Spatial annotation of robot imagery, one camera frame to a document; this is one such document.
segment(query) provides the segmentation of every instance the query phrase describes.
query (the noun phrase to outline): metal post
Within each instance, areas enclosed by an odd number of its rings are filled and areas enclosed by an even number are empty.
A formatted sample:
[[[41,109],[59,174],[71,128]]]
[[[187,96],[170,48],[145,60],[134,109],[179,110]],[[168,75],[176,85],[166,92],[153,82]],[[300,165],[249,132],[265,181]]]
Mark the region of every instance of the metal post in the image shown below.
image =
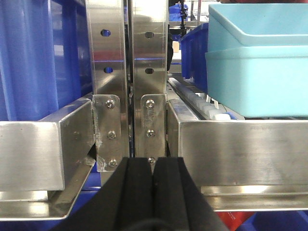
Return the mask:
[[[193,4],[194,4],[194,0],[192,0],[192,5],[191,5],[191,21],[195,21],[195,17],[194,17],[194,14],[193,14]]]
[[[198,16],[197,16],[197,25],[200,25],[200,15],[201,15],[201,3],[202,0],[198,0]]]
[[[98,171],[129,156],[123,0],[86,0]]]
[[[130,32],[134,85],[134,142],[137,157],[166,152],[167,0],[131,0]]]

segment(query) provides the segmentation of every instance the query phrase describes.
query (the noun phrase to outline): hole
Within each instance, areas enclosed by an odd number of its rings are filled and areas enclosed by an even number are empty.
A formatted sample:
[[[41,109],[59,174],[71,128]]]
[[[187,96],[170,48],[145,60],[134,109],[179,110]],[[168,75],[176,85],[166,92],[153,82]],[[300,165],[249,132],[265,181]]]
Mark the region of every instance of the hole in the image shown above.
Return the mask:
[[[111,32],[110,32],[110,30],[105,30],[105,29],[103,29],[103,30],[101,31],[101,35],[102,35],[103,37],[109,37],[109,36],[111,35]]]
[[[154,33],[153,32],[145,32],[144,33],[144,36],[148,39],[151,39],[154,37]]]
[[[154,73],[154,70],[152,68],[146,68],[145,69],[145,73],[147,74],[153,74]]]
[[[104,72],[107,73],[107,74],[113,73],[113,71],[114,70],[111,67],[105,67],[104,68]]]

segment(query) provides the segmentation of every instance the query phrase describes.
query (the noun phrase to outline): teal plastic tray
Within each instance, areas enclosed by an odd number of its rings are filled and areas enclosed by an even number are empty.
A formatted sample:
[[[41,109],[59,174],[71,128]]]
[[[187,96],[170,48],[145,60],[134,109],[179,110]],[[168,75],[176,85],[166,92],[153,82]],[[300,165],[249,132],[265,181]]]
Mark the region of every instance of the teal plastic tray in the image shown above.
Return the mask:
[[[308,46],[205,54],[208,95],[245,117],[307,116]]]
[[[212,4],[208,51],[308,45],[308,4]]]
[[[220,4],[209,12],[209,96],[245,117],[307,116],[308,4]]]

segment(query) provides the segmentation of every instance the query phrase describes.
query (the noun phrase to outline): bolt head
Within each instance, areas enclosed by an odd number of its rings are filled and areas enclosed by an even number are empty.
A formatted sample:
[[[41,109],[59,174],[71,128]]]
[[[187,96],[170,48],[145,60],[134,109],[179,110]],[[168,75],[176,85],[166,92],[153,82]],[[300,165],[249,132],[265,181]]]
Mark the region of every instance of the bolt head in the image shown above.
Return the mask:
[[[153,165],[153,164],[155,164],[156,160],[155,160],[154,157],[150,157],[150,158],[148,158],[148,162],[149,162],[151,165]]]
[[[115,139],[116,138],[116,132],[115,131],[109,131],[108,132],[108,139]]]
[[[115,159],[112,159],[108,163],[109,167],[116,167],[117,166],[117,161]]]
[[[149,109],[154,108],[154,107],[155,107],[155,102],[154,102],[154,100],[147,100],[147,101],[145,102],[145,106],[146,106],[147,108],[149,108]]]
[[[147,135],[147,137],[154,137],[155,131],[154,130],[147,130],[146,135]]]
[[[105,105],[109,109],[114,108],[115,107],[115,101],[114,100],[107,100]]]

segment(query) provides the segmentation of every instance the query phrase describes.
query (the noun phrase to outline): plastic box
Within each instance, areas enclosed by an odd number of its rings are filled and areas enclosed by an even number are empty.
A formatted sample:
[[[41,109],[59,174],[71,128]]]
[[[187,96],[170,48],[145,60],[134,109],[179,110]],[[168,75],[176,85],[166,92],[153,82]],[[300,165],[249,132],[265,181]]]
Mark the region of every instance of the plastic box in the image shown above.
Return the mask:
[[[0,121],[39,120],[92,91],[82,1],[0,1]]]
[[[307,116],[308,4],[209,12],[208,94],[245,117]]]
[[[182,76],[207,93],[206,61],[208,23],[198,26],[181,39]]]
[[[188,10],[188,6],[186,4],[184,4],[184,9],[185,12],[187,13]],[[176,4],[174,6],[170,6],[169,7],[169,21],[178,21],[180,22],[181,19],[181,5],[180,4]]]
[[[306,211],[257,212],[236,231],[305,231]]]

